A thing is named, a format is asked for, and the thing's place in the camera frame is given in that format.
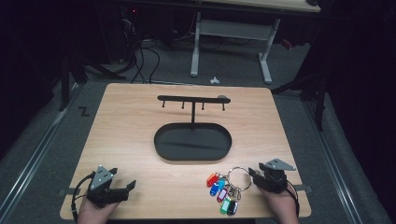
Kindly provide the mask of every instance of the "black jewelry stand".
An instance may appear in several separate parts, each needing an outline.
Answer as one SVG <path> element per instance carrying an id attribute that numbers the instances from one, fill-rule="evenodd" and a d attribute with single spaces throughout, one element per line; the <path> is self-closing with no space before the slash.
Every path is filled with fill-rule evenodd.
<path id="1" fill-rule="evenodd" d="M 186 97 L 186 96 L 158 96 L 158 100 L 191 102 L 191 123 L 169 123 L 163 125 L 154 136 L 157 153 L 169 161 L 217 161 L 224 158 L 233 142 L 230 133 L 223 126 L 216 123 L 196 123 L 195 104 L 224 104 L 231 102 L 225 96 L 218 98 Z"/>

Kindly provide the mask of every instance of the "hand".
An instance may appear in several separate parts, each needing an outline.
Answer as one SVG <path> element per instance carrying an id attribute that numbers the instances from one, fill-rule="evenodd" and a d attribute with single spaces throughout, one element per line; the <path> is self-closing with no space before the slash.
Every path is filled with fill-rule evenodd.
<path id="1" fill-rule="evenodd" d="M 82 199 L 78 213 L 78 224 L 105 224 L 108 217 L 119 206 L 120 203 L 111 203 L 101 208 L 91 203 L 87 197 Z"/>
<path id="2" fill-rule="evenodd" d="M 283 190 L 281 193 L 273 193 L 260 187 L 257 188 L 264 195 L 270 209 L 279 219 L 279 223 L 299 223 L 296 215 L 296 204 L 288 192 Z M 290 184 L 288 184 L 288 190 L 294 193 L 294 189 Z"/>

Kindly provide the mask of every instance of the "person's right hand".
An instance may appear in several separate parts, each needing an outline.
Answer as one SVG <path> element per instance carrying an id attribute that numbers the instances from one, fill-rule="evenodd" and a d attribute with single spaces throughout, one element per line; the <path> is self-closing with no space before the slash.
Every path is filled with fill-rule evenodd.
<path id="1" fill-rule="evenodd" d="M 296 215 L 296 204 L 288 192 L 283 190 L 281 193 L 269 192 L 265 189 L 257 187 L 262 195 L 264 195 L 270 209 L 279 219 L 281 224 L 299 223 Z M 288 190 L 294 193 L 294 189 L 288 184 Z"/>

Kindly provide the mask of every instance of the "wooden tabletop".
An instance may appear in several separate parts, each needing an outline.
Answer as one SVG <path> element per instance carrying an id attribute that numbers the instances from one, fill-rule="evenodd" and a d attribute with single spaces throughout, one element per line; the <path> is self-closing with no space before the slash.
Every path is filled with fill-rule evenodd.
<path id="1" fill-rule="evenodd" d="M 220 161 L 166 161 L 154 146 L 154 135 L 164 124 L 190 122 L 191 106 L 181 109 L 179 102 L 163 102 L 158 95 L 218 97 L 225 95 L 231 102 L 225 105 L 197 105 L 195 122 L 213 122 L 225 127 L 233 144 Z M 112 189 L 125 188 L 136 180 L 129 200 L 122 202 L 111 218 L 233 218 L 271 217 L 265 200 L 256 186 L 242 192 L 235 216 L 219 212 L 215 197 L 206 185 L 212 173 L 227 174 L 240 166 L 259 170 L 259 162 L 281 159 L 297 167 L 286 171 L 294 185 L 302 184 L 290 151 L 271 92 L 265 88 L 205 87 L 110 84 L 97 111 L 91 132 L 82 151 L 70 184 L 77 183 L 96 171 L 98 165 L 107 170 L 118 168 Z M 249 178 L 242 170 L 233 172 L 233 184 L 243 188 Z M 88 182 L 81 186 L 85 192 Z M 299 191 L 301 217 L 308 217 L 311 208 L 306 195 Z M 71 196 L 66 196 L 61 217 L 73 219 Z"/>
<path id="2" fill-rule="evenodd" d="M 221 4 L 232 4 L 245 7 L 265 7 L 273 9 L 285 9 L 301 12 L 320 12 L 320 7 L 312 7 L 305 0 L 202 0 Z"/>

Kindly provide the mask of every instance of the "silver key ring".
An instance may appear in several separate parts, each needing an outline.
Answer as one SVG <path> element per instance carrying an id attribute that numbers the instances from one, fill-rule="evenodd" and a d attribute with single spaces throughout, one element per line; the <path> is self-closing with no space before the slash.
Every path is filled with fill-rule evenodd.
<path id="1" fill-rule="evenodd" d="M 231 172 L 232 172 L 233 170 L 236 170 L 236 169 L 244 170 L 244 171 L 249 175 L 248 170 L 245 169 L 244 167 L 240 167 L 240 166 L 234 167 L 234 168 L 230 169 L 230 171 L 229 171 L 228 174 L 227 174 L 227 176 L 228 176 L 228 183 L 231 185 L 231 187 L 233 187 L 233 188 L 235 188 L 235 189 L 239 189 L 240 191 L 245 191 L 245 190 L 247 190 L 248 188 L 250 188 L 250 186 L 251 186 L 251 178 L 250 178 L 250 176 L 249 176 L 250 182 L 249 182 L 248 186 L 245 187 L 244 189 L 240 189 L 240 188 L 238 188 L 237 186 L 234 186 L 233 183 L 231 182 L 230 174 L 231 174 Z"/>

